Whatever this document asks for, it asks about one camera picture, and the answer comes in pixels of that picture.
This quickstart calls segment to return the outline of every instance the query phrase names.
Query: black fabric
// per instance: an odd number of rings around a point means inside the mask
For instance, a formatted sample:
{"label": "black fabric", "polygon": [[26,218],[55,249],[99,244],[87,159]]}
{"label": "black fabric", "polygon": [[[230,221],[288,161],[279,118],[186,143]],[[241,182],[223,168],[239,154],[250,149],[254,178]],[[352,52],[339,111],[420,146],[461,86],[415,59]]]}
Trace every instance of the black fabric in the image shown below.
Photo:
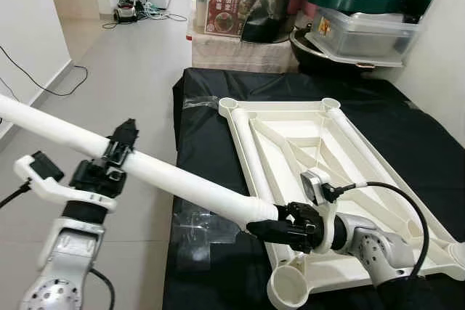
{"label": "black fabric", "polygon": [[[177,165],[247,195],[226,120],[212,107],[182,108],[185,99],[232,97],[249,101],[305,101],[333,97],[445,228],[465,240],[465,150],[429,115],[387,81],[301,74],[264,74],[190,68],[174,87]],[[174,212],[179,199],[174,202]],[[208,271],[183,269],[170,242],[164,310],[273,309],[266,285],[271,273],[264,246],[240,233],[235,244],[211,245]],[[429,277],[446,309],[464,309],[464,283]],[[310,295],[303,309],[379,309],[372,287]]]}

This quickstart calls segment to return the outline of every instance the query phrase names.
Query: white plastic frame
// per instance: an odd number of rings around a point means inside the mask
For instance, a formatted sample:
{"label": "white plastic frame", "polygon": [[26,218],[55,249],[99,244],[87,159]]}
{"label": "white plastic frame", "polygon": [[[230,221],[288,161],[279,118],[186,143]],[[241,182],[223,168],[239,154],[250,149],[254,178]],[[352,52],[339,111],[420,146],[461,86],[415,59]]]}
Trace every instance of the white plastic frame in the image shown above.
{"label": "white plastic frame", "polygon": [[[257,189],[254,174],[260,171],[257,178],[267,179],[274,202],[280,205],[291,201],[311,204],[299,174],[312,168],[328,173],[330,183],[337,186],[368,180],[396,185],[415,200],[429,225],[430,247],[420,273],[442,272],[453,279],[465,280],[465,244],[452,238],[339,106],[334,99],[219,101],[219,113],[227,119],[251,195],[270,201]],[[383,230],[400,234],[418,257],[421,225],[415,211],[399,195],[384,188],[358,188],[345,193],[337,202],[338,211],[364,216]],[[265,247],[273,269],[267,292],[278,309],[297,309],[310,293],[371,284],[368,273],[354,257],[324,250],[316,251],[323,254],[304,255],[272,243],[266,243]]]}

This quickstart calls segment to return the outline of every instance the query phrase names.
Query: clear plastic sheet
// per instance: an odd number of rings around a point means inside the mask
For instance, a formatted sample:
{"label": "clear plastic sheet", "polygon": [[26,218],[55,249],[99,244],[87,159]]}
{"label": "clear plastic sheet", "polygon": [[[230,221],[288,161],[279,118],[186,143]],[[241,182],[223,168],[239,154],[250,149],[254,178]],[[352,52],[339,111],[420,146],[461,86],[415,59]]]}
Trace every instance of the clear plastic sheet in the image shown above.
{"label": "clear plastic sheet", "polygon": [[288,39],[302,0],[256,0],[247,17],[241,40],[276,43]]}
{"label": "clear plastic sheet", "polygon": [[208,270],[210,244],[234,243],[239,231],[237,224],[182,201],[171,223],[171,241],[178,243],[178,267],[183,270]]}
{"label": "clear plastic sheet", "polygon": [[193,108],[193,107],[210,107],[218,110],[217,96],[199,96],[193,98],[186,98],[182,104],[182,109]]}

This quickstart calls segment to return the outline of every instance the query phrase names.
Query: power cord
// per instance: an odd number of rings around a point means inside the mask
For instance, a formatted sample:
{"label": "power cord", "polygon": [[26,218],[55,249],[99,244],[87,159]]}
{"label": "power cord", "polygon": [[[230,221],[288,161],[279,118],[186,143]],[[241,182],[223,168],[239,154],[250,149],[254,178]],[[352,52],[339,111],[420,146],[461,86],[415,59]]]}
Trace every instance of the power cord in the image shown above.
{"label": "power cord", "polygon": [[110,306],[108,307],[108,310],[113,310],[113,308],[115,307],[115,288],[113,287],[113,284],[104,274],[102,274],[98,270],[92,268],[89,270],[89,272],[97,276],[107,285],[108,290],[110,291]]}
{"label": "power cord", "polygon": [[109,23],[104,23],[102,24],[103,29],[114,29],[117,25],[131,25],[133,22],[109,22]]}
{"label": "power cord", "polygon": [[12,94],[12,96],[19,102],[20,100],[16,97],[15,93],[13,92],[12,88],[9,87],[9,85],[7,83],[5,83],[5,80],[3,80],[1,77],[0,77],[0,81],[5,85],[5,87],[7,89],[9,89],[9,93]]}
{"label": "power cord", "polygon": [[[21,194],[31,190],[31,188],[29,187],[29,184],[30,184],[30,181],[27,181],[26,183],[21,185],[21,187],[19,187],[18,190],[16,190],[11,195],[9,195],[8,197],[6,197],[2,201],[0,201],[0,209],[3,208],[10,201],[14,200],[16,197],[18,197]],[[108,310],[113,310],[114,307],[115,307],[115,288],[113,287],[113,284],[111,283],[111,281],[104,274],[102,274],[98,270],[92,268],[92,269],[89,270],[89,272],[91,274],[94,274],[99,279],[101,279],[107,285],[108,290],[110,291],[110,306],[108,307]]]}
{"label": "power cord", "polygon": [[16,197],[20,196],[21,194],[31,190],[31,188],[29,187],[29,184],[30,184],[30,182],[27,181],[18,190],[13,192],[10,196],[8,196],[8,197],[4,198],[2,201],[0,201],[0,208],[5,206],[10,201],[14,200]]}
{"label": "power cord", "polygon": [[55,96],[61,96],[61,97],[62,97],[62,96],[69,96],[69,95],[72,94],[80,85],[82,85],[82,84],[87,80],[87,78],[88,78],[88,76],[89,76],[89,71],[87,70],[86,67],[84,67],[83,65],[75,65],[75,66],[74,66],[75,68],[81,68],[81,69],[83,69],[83,70],[85,71],[86,75],[84,76],[84,78],[83,78],[76,86],[74,86],[74,88],[73,88],[71,91],[66,92],[66,93],[64,93],[64,94],[59,94],[59,93],[57,93],[57,92],[53,92],[53,91],[51,91],[51,90],[48,90],[47,88],[45,88],[45,87],[43,87],[42,85],[40,85],[37,81],[35,81],[34,78],[33,78],[26,70],[24,70],[22,67],[20,67],[20,66],[9,56],[9,54],[5,51],[5,49],[3,48],[2,45],[0,45],[0,50],[2,50],[3,53],[5,54],[5,56],[8,58],[8,60],[9,60],[13,65],[15,65],[16,68],[18,68],[19,70],[21,70],[21,71],[22,71],[22,72],[23,72],[23,73],[37,86],[37,87],[39,87],[40,89],[42,89],[42,90],[44,90],[44,91],[46,91],[46,92],[48,92],[48,93],[50,93],[50,94],[54,94]]}
{"label": "power cord", "polygon": [[367,181],[363,183],[353,183],[349,184],[345,187],[332,187],[330,184],[324,184],[323,185],[323,190],[326,192],[328,195],[327,200],[330,200],[333,202],[338,196],[340,196],[342,193],[346,192],[347,190],[355,189],[355,188],[364,188],[364,187],[382,187],[382,188],[387,188],[390,189],[400,196],[402,196],[404,199],[407,200],[408,203],[411,204],[413,209],[415,210],[416,214],[418,215],[418,218],[420,219],[421,222],[421,228],[423,229],[423,246],[421,247],[421,252],[420,256],[418,257],[418,260],[415,263],[415,266],[412,269],[412,272],[410,273],[409,278],[411,280],[415,279],[420,271],[421,266],[424,263],[424,260],[426,259],[426,254],[428,253],[428,248],[429,248],[429,231],[428,231],[428,223],[426,222],[426,219],[424,218],[423,213],[421,212],[421,209],[419,206],[416,204],[413,199],[408,196],[405,192],[403,192],[401,189],[387,183],[383,183],[380,181]]}
{"label": "power cord", "polygon": [[171,19],[177,22],[186,22],[187,18],[182,15],[177,15],[169,12],[168,10],[162,10],[155,7],[152,3],[147,1],[144,4],[144,11],[142,12],[147,18],[151,20],[167,20]]}

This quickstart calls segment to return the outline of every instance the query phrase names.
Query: printed label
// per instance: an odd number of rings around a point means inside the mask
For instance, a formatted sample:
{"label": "printed label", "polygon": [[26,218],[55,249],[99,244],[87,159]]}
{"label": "printed label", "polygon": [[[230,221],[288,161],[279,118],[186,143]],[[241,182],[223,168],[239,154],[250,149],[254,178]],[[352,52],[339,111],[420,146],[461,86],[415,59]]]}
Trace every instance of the printed label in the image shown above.
{"label": "printed label", "polygon": [[320,24],[318,25],[318,32],[321,36],[326,36],[329,32],[331,32],[331,22],[323,16],[321,17]]}
{"label": "printed label", "polygon": [[240,36],[255,1],[208,0],[205,32],[223,36]]}

